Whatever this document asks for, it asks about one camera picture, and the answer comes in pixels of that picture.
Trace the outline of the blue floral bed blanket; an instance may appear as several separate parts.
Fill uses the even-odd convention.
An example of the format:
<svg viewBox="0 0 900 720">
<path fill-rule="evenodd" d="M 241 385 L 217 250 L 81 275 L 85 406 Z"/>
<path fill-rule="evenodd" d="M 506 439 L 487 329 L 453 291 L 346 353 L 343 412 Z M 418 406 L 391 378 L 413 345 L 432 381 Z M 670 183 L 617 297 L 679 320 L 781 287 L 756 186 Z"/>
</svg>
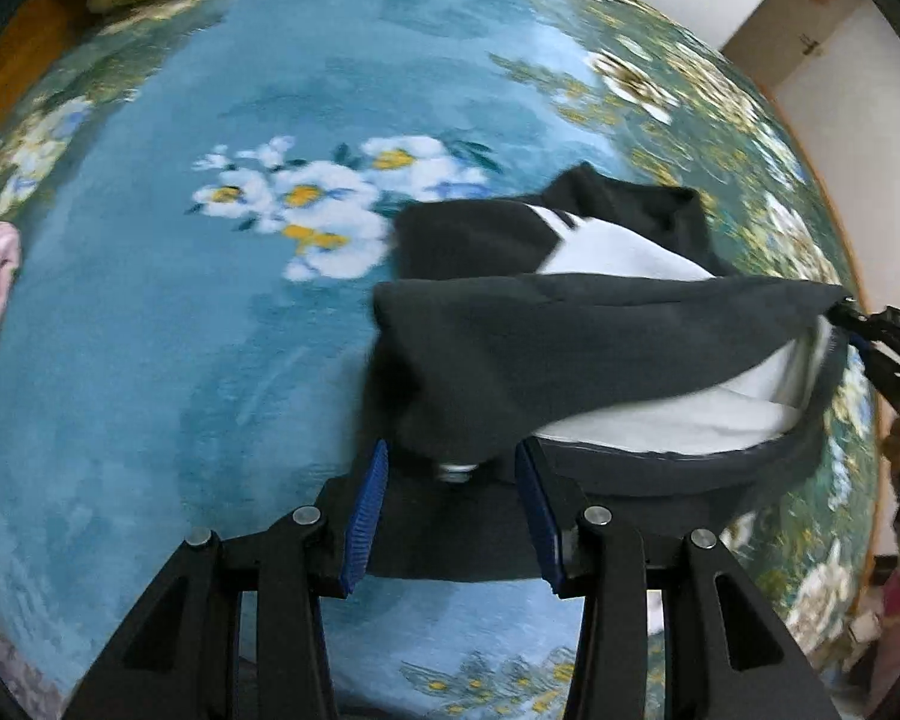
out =
<svg viewBox="0 0 900 720">
<path fill-rule="evenodd" d="M 22 262 L 0 328 L 0 676 L 63 712 L 191 528 L 317 494 L 411 200 L 578 163 L 696 188 L 749 273 L 857 284 L 769 101 L 642 0 L 165 0 L 0 133 Z"/>
</svg>

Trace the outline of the black and white fleece garment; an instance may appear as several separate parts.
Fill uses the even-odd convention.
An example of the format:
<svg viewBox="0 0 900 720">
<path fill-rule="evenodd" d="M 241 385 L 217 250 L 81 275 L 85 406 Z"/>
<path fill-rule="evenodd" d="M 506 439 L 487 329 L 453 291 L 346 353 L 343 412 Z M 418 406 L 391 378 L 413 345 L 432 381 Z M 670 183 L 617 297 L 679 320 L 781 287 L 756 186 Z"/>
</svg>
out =
<svg viewBox="0 0 900 720">
<path fill-rule="evenodd" d="M 818 470 L 844 290 L 736 270 L 694 190 L 579 164 L 535 195 L 413 203 L 391 243 L 365 386 L 393 468 L 377 577 L 532 577 L 526 439 L 665 536 L 722 530 Z"/>
</svg>

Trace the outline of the white door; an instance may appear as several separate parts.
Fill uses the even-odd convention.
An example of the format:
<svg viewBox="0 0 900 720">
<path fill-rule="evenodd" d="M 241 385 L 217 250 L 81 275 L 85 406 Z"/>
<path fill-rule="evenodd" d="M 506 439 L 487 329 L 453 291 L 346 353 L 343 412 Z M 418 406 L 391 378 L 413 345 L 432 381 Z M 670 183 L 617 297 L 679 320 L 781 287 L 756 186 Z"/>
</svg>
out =
<svg viewBox="0 0 900 720">
<path fill-rule="evenodd" d="M 877 0 L 761 0 L 722 52 L 775 104 L 866 297 L 900 307 L 900 34 Z"/>
</svg>

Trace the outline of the orange wooden headboard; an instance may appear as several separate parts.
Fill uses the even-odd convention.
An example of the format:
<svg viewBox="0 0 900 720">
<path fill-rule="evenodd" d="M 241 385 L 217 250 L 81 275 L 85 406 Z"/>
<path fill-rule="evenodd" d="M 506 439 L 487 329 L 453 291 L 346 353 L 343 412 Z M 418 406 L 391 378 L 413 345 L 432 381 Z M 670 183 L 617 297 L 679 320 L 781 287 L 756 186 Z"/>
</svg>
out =
<svg viewBox="0 0 900 720">
<path fill-rule="evenodd" d="M 0 34 L 0 127 L 27 89 L 86 31 L 84 0 L 25 0 Z"/>
</svg>

